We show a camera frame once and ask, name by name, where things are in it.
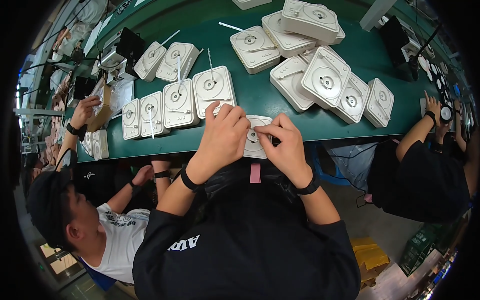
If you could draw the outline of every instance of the hair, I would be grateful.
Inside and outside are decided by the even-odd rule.
[[[68,187],[70,187],[71,184],[67,185],[65,190],[62,191],[60,194],[60,209],[61,209],[61,225],[63,228],[63,235],[65,237],[65,244],[62,245],[62,250],[68,251],[68,252],[73,252],[77,250],[77,248],[68,241],[67,237],[67,225],[70,224],[73,219],[73,212],[70,209],[70,198],[68,197]]]

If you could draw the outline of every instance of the smartwatch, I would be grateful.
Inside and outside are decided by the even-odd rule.
[[[437,126],[437,121],[435,120],[435,114],[433,113],[433,111],[431,110],[425,111],[425,116],[429,116],[433,120],[433,127]]]
[[[202,184],[193,183],[190,180],[190,178],[188,178],[186,169],[187,169],[187,166],[183,167],[182,170],[180,171],[180,176],[181,176],[181,180],[183,181],[183,184],[185,184],[185,186],[188,189],[192,190],[192,192],[194,193],[201,191],[204,188],[205,183],[202,183]]]
[[[155,173],[155,178],[170,177],[170,170]]]
[[[87,131],[87,124],[83,125],[79,129],[75,129],[74,127],[72,127],[72,125],[70,125],[70,123],[68,123],[67,130],[71,134],[76,135],[80,140],[80,142],[83,142],[85,137],[85,132]]]
[[[313,173],[312,180],[307,185],[307,187],[303,189],[297,189],[298,195],[310,195],[320,187],[320,179],[317,178],[315,172],[312,172],[312,173]]]
[[[132,197],[135,197],[142,190],[142,187],[134,185],[132,181],[130,181],[129,184],[132,187]]]

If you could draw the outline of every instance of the white turntable-shaped device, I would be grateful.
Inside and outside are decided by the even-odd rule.
[[[139,100],[125,104],[121,108],[121,124],[123,139],[136,139],[140,137],[140,116],[138,113]]]
[[[163,105],[162,92],[155,92],[140,99],[140,135],[142,137],[170,132],[170,129],[165,128],[162,119]]]
[[[256,74],[280,62],[280,52],[260,26],[232,35],[230,42],[249,74]]]
[[[192,58],[191,65],[193,65],[199,54],[200,51],[193,44],[172,43],[156,71],[156,77],[168,82],[175,82],[179,76],[177,66],[178,57],[180,57],[180,75],[183,75],[187,69],[189,59]]]
[[[243,151],[243,156],[253,157],[253,158],[262,158],[266,159],[267,155],[260,144],[258,139],[257,132],[253,129],[255,126],[268,125],[272,122],[272,119],[269,117],[247,115],[247,119],[250,121],[250,130],[247,133],[247,141],[245,142],[245,150]]]
[[[166,128],[181,128],[197,125],[200,119],[195,108],[195,97],[191,79],[167,84],[163,88],[163,120]]]
[[[335,43],[340,32],[336,13],[324,5],[286,0],[282,10],[282,29]]]
[[[84,147],[85,153],[87,153],[89,156],[93,156],[91,132],[85,132],[85,137],[84,137],[84,141],[82,142],[82,146]]]
[[[215,108],[213,112],[214,115],[217,115],[218,111],[225,103],[232,106],[237,105],[235,91],[233,89],[232,75],[226,66],[216,67],[212,70],[195,74],[192,80],[199,118],[205,119],[205,109],[212,102],[217,100],[220,100],[220,105]]]
[[[267,4],[272,0],[232,0],[241,10],[247,10],[255,6]]]
[[[282,12],[279,11],[262,18],[262,27],[280,51],[281,56],[289,58],[315,47],[314,38],[286,32],[280,28],[281,16]]]
[[[304,112],[313,105],[313,101],[302,95],[297,88],[307,65],[300,57],[294,56],[270,71],[270,82],[297,112]]]
[[[330,110],[348,124],[358,123],[365,109],[369,93],[368,85],[352,73],[342,96],[340,96],[340,103],[336,108]]]
[[[363,115],[376,127],[387,127],[395,97],[380,79],[368,82],[370,94]]]
[[[319,47],[298,84],[299,91],[323,109],[338,106],[351,68],[334,51]]]
[[[99,129],[92,133],[92,152],[95,160],[108,158],[107,131]]]
[[[152,82],[166,52],[167,49],[158,42],[153,42],[148,47],[133,68],[140,79]]]

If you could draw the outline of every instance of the white t-shirt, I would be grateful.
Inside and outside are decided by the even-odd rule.
[[[113,279],[133,283],[133,259],[144,241],[150,211],[134,209],[119,215],[106,203],[96,209],[107,235],[107,244],[100,265],[96,268],[89,266]]]

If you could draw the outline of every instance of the black cap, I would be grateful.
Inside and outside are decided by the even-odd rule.
[[[41,173],[30,186],[27,205],[33,225],[52,248],[67,245],[62,225],[61,193],[71,183],[70,169]]]

